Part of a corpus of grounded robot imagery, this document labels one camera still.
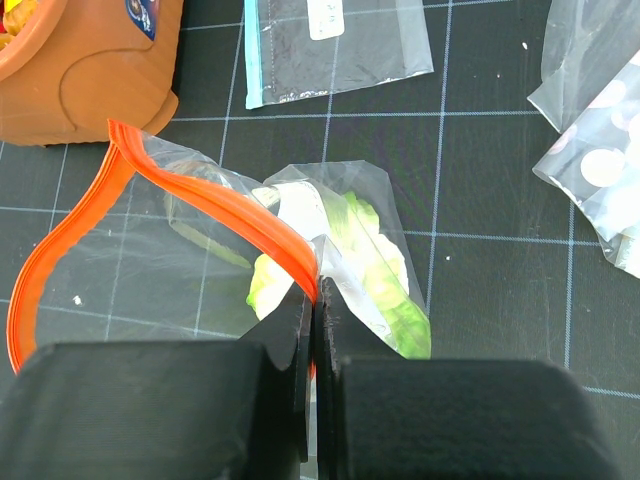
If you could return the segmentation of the orange zipper clear bag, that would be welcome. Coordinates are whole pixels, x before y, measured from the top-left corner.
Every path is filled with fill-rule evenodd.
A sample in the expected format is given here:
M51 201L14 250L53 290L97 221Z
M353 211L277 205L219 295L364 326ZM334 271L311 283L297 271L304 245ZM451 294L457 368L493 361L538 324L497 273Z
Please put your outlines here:
M53 343L236 340L293 288L312 302L313 323L325 280L315 256L275 209L251 194L280 183L310 181L361 194L404 252L410 295L424 308L384 170L364 161L293 164L259 182L119 122L109 134L88 191L16 281L7 347L17 375ZM312 323L306 461L318 464Z

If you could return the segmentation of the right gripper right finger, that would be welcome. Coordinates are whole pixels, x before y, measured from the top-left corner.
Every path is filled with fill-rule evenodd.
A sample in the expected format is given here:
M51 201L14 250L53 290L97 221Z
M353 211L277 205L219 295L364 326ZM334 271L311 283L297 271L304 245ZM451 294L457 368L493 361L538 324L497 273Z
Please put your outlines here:
M312 323L322 479L617 479L584 389L530 360L408 360L320 283Z

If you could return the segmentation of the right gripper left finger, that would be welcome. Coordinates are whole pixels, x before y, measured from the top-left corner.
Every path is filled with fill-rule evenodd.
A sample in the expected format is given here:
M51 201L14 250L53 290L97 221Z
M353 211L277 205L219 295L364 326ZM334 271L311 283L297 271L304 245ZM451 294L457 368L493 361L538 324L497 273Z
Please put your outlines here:
M296 479L313 304L298 288L236 340L53 343L1 405L5 479Z

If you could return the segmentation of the toy cauliflower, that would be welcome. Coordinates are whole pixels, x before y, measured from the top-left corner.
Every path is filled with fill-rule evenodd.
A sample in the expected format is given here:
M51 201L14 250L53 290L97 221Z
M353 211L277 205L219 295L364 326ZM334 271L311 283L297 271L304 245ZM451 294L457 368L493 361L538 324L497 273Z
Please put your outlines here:
M334 281L349 311L374 335L404 358L430 358L430 323L410 295L406 256L382 232L385 218L370 202L352 188L339 193L310 181L251 194L303 238L319 278Z

